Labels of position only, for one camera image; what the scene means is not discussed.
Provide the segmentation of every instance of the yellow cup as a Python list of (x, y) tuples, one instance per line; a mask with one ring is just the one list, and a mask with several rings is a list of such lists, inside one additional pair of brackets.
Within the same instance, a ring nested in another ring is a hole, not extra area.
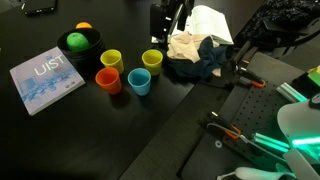
[(147, 50), (142, 54), (144, 67), (152, 76), (156, 76), (161, 72), (162, 59), (162, 53), (155, 49)]
[(116, 68), (119, 74), (123, 73), (123, 62), (121, 53), (115, 49), (109, 49), (101, 54), (100, 61), (105, 67)]

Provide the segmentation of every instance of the phone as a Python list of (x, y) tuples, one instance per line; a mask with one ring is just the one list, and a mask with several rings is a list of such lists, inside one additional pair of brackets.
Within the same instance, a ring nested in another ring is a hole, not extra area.
[(57, 0), (27, 0), (21, 7), (25, 15), (52, 12), (56, 9)]

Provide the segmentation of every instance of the electronic device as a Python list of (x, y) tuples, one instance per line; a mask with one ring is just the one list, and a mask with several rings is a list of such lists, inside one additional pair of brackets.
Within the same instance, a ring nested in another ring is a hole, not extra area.
[(320, 93), (281, 107), (277, 119), (291, 147), (283, 157), (297, 179), (320, 180)]
[(166, 42), (176, 25), (183, 31), (193, 6), (194, 0), (161, 0), (160, 4), (151, 4), (150, 35), (159, 42)]
[(21, 7), (25, 15), (52, 12), (56, 9), (57, 0), (27, 0)]

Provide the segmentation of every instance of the cloth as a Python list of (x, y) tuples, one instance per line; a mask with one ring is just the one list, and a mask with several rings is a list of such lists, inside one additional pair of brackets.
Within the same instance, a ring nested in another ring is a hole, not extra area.
[(245, 41), (273, 42), (281, 38), (282, 43), (293, 42), (297, 37), (287, 33), (277, 33), (265, 28), (263, 20), (276, 23), (288, 29), (307, 27), (311, 21), (320, 17), (320, 4), (314, 0), (266, 0), (250, 22), (243, 28), (239, 38)]
[[(170, 39), (167, 56), (171, 59), (190, 59), (193, 63), (196, 63), (200, 60), (198, 54), (200, 44), (208, 36), (207, 34), (191, 35), (187, 31), (177, 34)], [(214, 47), (219, 46), (216, 42), (212, 45)]]
[(221, 68), (216, 68), (216, 69), (212, 70), (212, 74), (217, 77), (221, 77)]
[(172, 67), (180, 77), (187, 78), (211, 78), (213, 72), (219, 70), (223, 63), (226, 61), (225, 47), (213, 47), (211, 37), (206, 37), (200, 44), (198, 54), (200, 60), (193, 62), (189, 59), (171, 59), (168, 57), (168, 65)]

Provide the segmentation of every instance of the green led light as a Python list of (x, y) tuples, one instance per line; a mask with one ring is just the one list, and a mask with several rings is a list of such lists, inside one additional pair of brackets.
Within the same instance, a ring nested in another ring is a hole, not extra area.
[(317, 138), (305, 138), (305, 139), (296, 139), (292, 141), (292, 144), (295, 146), (303, 145), (303, 144), (319, 144), (320, 137)]
[(259, 134), (259, 133), (255, 133), (255, 138), (259, 138), (259, 139), (263, 139), (265, 141), (269, 141), (270, 143), (282, 146), (282, 147), (287, 148), (287, 149), (290, 148), (289, 144), (287, 144), (287, 143), (278, 141), (276, 139), (270, 138), (268, 136), (265, 136), (265, 135), (262, 135), (262, 134)]
[(299, 96), (297, 97), (299, 102), (304, 102), (306, 100), (308, 100), (307, 98), (305, 98), (304, 96)]
[(295, 148), (301, 149), (302, 151), (304, 151), (314, 159), (319, 160), (319, 149), (313, 147), (312, 145), (303, 144), (303, 145), (295, 146)]
[(263, 144), (263, 145), (266, 145), (268, 147), (271, 147), (273, 149), (276, 149), (278, 151), (281, 151), (281, 152), (288, 152), (288, 149), (287, 148), (284, 148), (282, 146), (279, 146), (279, 145), (276, 145), (276, 144), (273, 144), (269, 141), (266, 141), (266, 140), (263, 140), (263, 139), (260, 139), (260, 138), (254, 138), (254, 140), (260, 144)]

